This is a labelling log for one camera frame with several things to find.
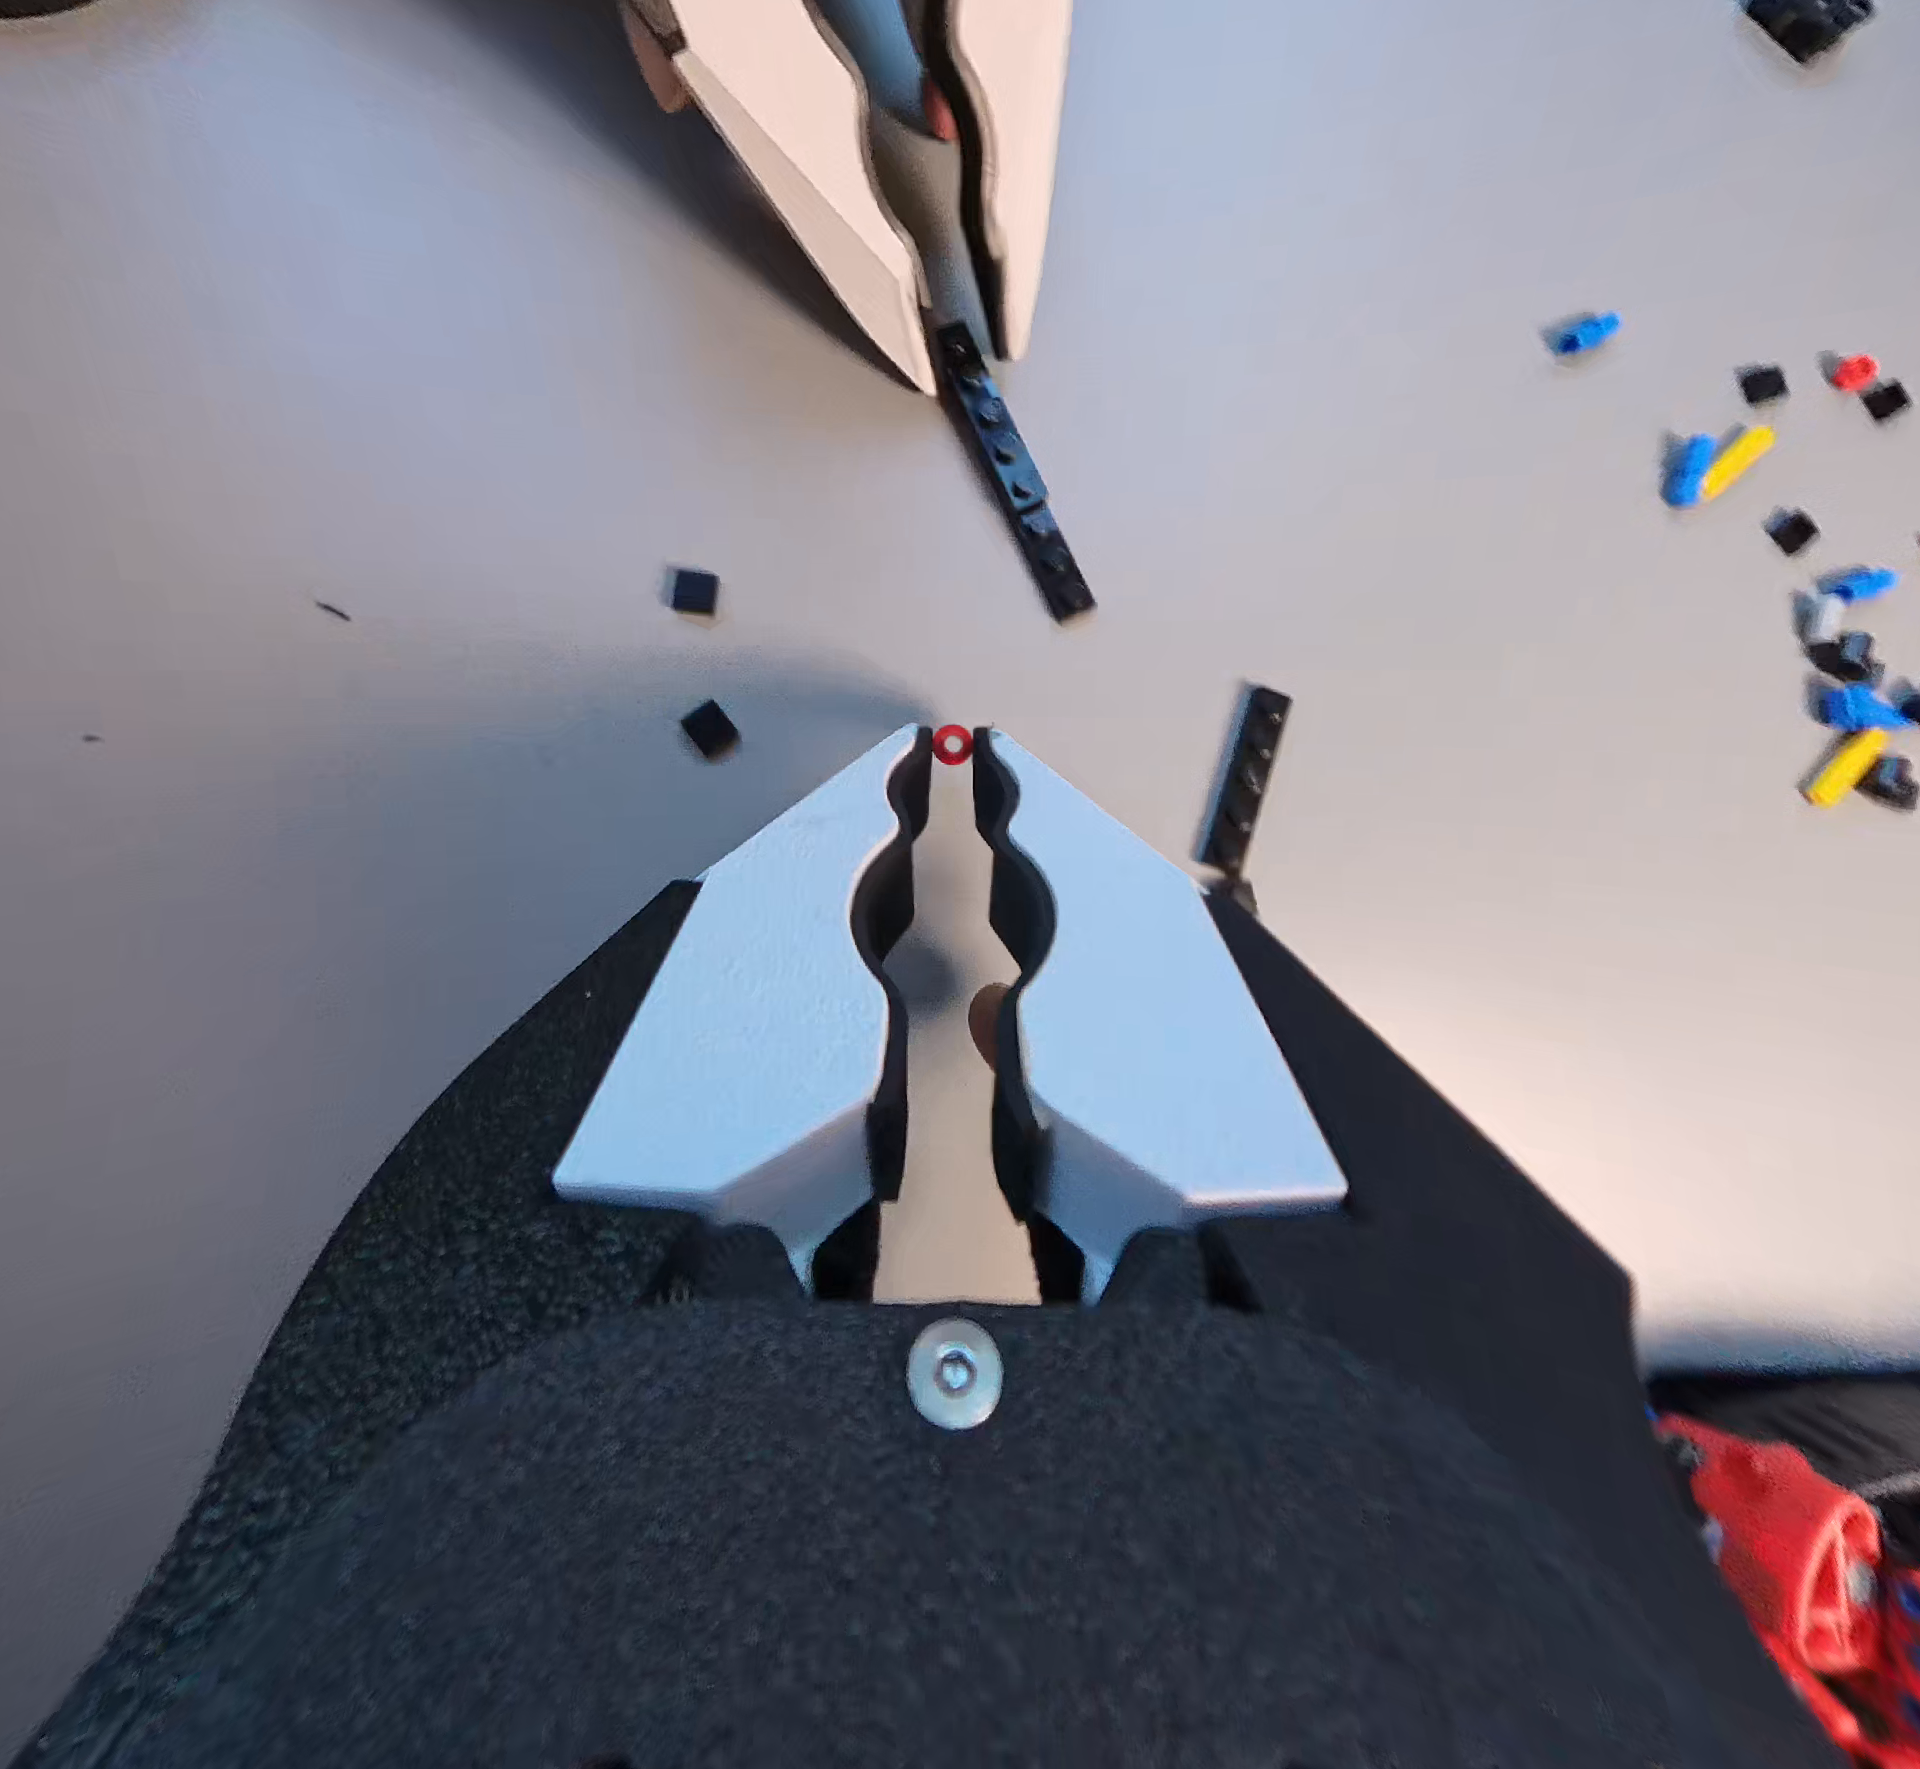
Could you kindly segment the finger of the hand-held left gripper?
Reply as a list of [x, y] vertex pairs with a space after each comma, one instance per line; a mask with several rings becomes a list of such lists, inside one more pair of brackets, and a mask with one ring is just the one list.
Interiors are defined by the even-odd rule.
[[898, 375], [937, 390], [916, 247], [877, 183], [864, 79], [813, 0], [667, 0], [675, 66], [828, 290]]
[[996, 354], [1026, 354], [1067, 79], [1071, 0], [902, 0], [951, 117], [958, 216]]

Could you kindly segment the pile of colourful lego pieces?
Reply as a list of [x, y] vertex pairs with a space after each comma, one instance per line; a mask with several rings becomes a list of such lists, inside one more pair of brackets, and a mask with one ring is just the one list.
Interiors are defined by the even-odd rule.
[[[1543, 328], [1548, 358], [1561, 368], [1585, 366], [1621, 336], [1615, 313], [1575, 313]], [[1908, 388], [1880, 372], [1867, 352], [1824, 352], [1822, 381], [1836, 395], [1857, 401], [1875, 426], [1904, 416], [1913, 405]], [[1753, 411], [1771, 411], [1789, 397], [1781, 366], [1747, 366], [1737, 372], [1741, 401]], [[1773, 452], [1773, 423], [1744, 423], [1724, 432], [1700, 430], [1663, 439], [1658, 500], [1675, 516], [1711, 508], [1735, 485], [1747, 482]], [[1812, 559], [1824, 540], [1812, 511], [1781, 505], [1762, 518], [1762, 537], [1788, 560]], [[1828, 735], [1828, 748], [1799, 785], [1812, 807], [1836, 807], [1860, 798], [1894, 813], [1915, 816], [1915, 742], [1904, 751], [1897, 738], [1913, 735], [1917, 723], [1915, 678], [1889, 681], [1888, 664], [1870, 627], [1860, 627], [1858, 609], [1884, 602], [1908, 581], [1891, 562], [1843, 562], [1828, 566], [1791, 591], [1791, 630], [1810, 670], [1808, 716]]]

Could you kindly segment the person's left hand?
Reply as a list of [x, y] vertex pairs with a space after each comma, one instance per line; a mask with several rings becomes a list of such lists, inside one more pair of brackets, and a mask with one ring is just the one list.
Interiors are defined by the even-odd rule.
[[614, 0], [614, 5], [652, 101], [664, 114], [673, 117], [684, 112], [693, 98], [668, 46], [649, 28], [629, 0]]

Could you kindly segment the partly built lego car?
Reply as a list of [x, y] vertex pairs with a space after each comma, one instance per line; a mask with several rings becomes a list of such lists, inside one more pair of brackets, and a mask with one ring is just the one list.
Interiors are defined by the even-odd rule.
[[1749, 1626], [1854, 1765], [1917, 1764], [1917, 1389], [1692, 1378], [1648, 1420]]

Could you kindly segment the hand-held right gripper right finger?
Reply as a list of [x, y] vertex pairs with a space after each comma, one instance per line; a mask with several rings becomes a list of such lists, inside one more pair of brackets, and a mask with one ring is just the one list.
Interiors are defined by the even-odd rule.
[[996, 728], [971, 734], [994, 1019], [992, 1162], [1043, 1302], [1144, 1231], [1340, 1207], [1347, 1179], [1200, 886]]

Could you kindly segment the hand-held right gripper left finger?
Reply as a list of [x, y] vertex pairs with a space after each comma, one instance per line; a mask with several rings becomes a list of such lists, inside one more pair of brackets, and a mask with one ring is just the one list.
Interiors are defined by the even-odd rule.
[[864, 1300], [907, 1147], [907, 1012], [932, 729], [902, 725], [712, 863], [550, 1181], [566, 1201], [767, 1229]]

